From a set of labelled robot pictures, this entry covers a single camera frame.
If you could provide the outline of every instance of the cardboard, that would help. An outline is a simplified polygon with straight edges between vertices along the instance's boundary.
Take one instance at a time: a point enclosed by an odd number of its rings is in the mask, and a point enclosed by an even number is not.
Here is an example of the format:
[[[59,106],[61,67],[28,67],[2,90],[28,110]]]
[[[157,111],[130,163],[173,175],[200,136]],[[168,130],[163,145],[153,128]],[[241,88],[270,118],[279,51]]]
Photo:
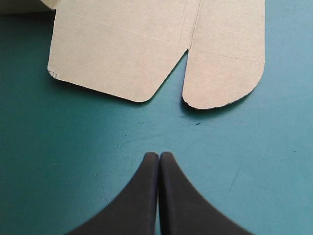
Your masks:
[[[55,79],[144,102],[189,50],[183,99],[194,108],[210,109],[247,95],[262,77],[265,0],[45,4],[56,9],[48,64]],[[24,7],[4,5],[11,12]]]

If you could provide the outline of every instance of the black object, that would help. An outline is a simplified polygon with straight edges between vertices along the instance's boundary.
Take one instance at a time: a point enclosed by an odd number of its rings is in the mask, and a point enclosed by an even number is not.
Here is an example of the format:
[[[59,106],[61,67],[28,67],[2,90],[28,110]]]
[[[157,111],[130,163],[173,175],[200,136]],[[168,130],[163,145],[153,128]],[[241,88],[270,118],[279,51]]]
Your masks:
[[[122,192],[68,235],[154,235],[157,189],[162,235],[252,235],[197,192],[171,153],[147,153]]]
[[[68,235],[154,234],[158,162],[156,153],[147,153],[121,193],[95,217]]]
[[[171,153],[161,155],[158,187],[162,235],[251,235],[198,193]]]

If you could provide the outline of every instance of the green desk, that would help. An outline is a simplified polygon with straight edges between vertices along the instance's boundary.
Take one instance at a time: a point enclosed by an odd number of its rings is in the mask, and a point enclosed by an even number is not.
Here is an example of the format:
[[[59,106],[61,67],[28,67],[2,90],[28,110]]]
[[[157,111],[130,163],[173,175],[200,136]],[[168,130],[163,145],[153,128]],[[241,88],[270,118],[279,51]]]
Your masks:
[[[313,234],[312,12],[312,0],[268,0],[259,86],[204,112],[181,100],[187,55],[135,104],[48,75],[53,13],[1,16],[0,234],[64,234],[121,191],[145,152],[165,150],[253,233]]]

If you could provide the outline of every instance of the cardboard edge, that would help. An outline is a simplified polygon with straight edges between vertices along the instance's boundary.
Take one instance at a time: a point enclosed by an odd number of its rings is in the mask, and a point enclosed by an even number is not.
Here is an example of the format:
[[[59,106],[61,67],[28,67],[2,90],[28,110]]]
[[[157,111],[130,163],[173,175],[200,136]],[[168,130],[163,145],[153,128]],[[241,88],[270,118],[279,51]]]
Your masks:
[[[263,65],[262,67],[262,71],[260,72],[260,74],[258,75],[257,78],[255,78],[254,80],[257,80],[257,82],[252,86],[252,88],[247,89],[244,94],[241,94],[239,96],[237,96],[236,98],[230,99],[229,101],[220,103],[219,105],[209,105],[207,103],[207,105],[199,105],[197,102],[194,102],[193,100],[190,100],[189,97],[186,97],[186,93],[184,92],[184,84],[183,84],[183,91],[182,91],[182,99],[183,101],[190,106],[191,108],[194,108],[196,110],[209,110],[209,109],[216,109],[216,108],[220,108],[220,107],[224,107],[226,105],[235,103],[236,101],[246,97],[247,95],[249,95],[260,83],[263,74],[264,74],[264,70],[265,70],[265,63],[259,62],[260,65]]]

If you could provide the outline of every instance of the scratch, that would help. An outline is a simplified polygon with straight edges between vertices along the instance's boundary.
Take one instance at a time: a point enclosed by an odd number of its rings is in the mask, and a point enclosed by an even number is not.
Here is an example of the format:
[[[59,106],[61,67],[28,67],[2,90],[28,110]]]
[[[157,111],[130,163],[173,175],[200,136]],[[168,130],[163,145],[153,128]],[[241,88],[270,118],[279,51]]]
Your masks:
[[[81,213],[82,213],[82,211],[80,210],[80,207],[79,207],[79,205],[78,205],[78,204],[77,204],[77,208],[78,208],[79,213],[81,214]]]
[[[133,165],[134,160],[135,160],[135,157],[133,157],[132,162],[131,162],[131,165]]]
[[[109,203],[106,197],[106,194],[104,193],[104,188],[102,187],[102,195],[104,197],[104,199],[106,200],[107,204]]]
[[[51,163],[48,166],[64,165],[65,163]]]
[[[226,194],[225,198],[229,195],[231,189],[233,188],[233,186],[234,186],[234,184],[236,182],[236,179],[237,179],[237,177],[238,177],[238,175],[240,173],[240,170],[241,170],[242,163],[243,163],[243,156],[241,155],[239,167],[238,167],[237,172],[236,172],[236,174],[235,174],[235,176],[234,176],[234,178],[233,178],[233,180],[232,180],[232,182],[230,184],[230,187],[229,187],[229,189],[227,191],[227,194]]]

